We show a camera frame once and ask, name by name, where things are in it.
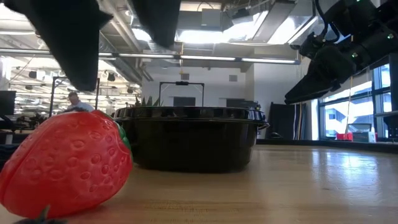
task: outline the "plastic strawberry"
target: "plastic strawberry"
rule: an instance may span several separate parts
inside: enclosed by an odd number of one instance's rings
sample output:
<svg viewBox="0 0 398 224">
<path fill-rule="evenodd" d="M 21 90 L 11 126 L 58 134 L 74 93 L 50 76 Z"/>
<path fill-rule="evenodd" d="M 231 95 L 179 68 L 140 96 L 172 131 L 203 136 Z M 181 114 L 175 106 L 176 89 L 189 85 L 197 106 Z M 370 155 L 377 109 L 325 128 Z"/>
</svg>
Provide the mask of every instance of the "plastic strawberry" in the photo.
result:
<svg viewBox="0 0 398 224">
<path fill-rule="evenodd" d="M 101 111 L 51 117 L 18 147 L 0 173 L 0 203 L 11 213 L 49 218 L 110 199 L 132 169 L 124 130 Z"/>
</svg>

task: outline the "black plastic container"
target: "black plastic container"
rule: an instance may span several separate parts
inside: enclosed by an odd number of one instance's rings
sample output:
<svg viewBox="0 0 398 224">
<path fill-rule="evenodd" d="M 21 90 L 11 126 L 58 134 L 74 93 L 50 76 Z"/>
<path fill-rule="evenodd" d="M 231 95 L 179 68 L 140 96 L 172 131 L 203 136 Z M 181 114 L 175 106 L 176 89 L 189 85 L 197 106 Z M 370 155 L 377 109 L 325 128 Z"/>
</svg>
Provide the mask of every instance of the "black plastic container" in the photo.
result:
<svg viewBox="0 0 398 224">
<path fill-rule="evenodd" d="M 250 161 L 263 112 L 241 108 L 136 107 L 115 112 L 134 162 L 186 172 L 241 170 Z"/>
</svg>

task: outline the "man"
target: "man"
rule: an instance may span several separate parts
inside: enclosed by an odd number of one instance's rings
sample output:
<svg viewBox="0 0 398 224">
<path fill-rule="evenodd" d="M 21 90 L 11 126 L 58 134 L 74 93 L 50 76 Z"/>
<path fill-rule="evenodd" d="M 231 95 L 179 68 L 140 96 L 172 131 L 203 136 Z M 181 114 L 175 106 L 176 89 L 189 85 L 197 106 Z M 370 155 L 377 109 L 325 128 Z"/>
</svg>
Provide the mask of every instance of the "man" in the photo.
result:
<svg viewBox="0 0 398 224">
<path fill-rule="evenodd" d="M 70 110 L 72 108 L 81 108 L 81 109 L 87 110 L 88 112 L 91 112 L 94 110 L 94 108 L 91 105 L 89 105 L 88 103 L 84 103 L 84 102 L 80 101 L 79 96 L 75 92 L 69 93 L 68 98 L 69 98 L 71 105 L 68 106 L 67 110 Z"/>
</svg>

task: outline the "computer screen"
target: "computer screen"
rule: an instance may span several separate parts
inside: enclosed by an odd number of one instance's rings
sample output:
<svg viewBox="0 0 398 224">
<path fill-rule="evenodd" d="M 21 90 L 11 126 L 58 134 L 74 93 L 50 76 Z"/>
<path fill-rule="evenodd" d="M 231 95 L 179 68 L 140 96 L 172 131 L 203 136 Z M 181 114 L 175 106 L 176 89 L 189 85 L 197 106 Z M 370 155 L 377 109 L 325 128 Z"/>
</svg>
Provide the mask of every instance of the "computer screen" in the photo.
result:
<svg viewBox="0 0 398 224">
<path fill-rule="evenodd" d="M 17 91 L 0 91 L 0 114 L 14 115 Z"/>
</svg>

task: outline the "desk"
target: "desk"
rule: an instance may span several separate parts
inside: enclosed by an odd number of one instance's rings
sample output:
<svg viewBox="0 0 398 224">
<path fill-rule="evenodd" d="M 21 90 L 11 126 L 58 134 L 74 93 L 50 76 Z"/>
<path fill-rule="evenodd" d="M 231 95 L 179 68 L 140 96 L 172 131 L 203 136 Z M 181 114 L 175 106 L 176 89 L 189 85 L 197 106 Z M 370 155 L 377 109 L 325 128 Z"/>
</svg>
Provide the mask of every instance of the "desk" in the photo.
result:
<svg viewBox="0 0 398 224">
<path fill-rule="evenodd" d="M 122 190 L 69 223 L 396 223 L 398 156 L 256 146 L 243 172 L 135 167 Z M 20 219 L 0 206 L 0 223 Z"/>
</svg>

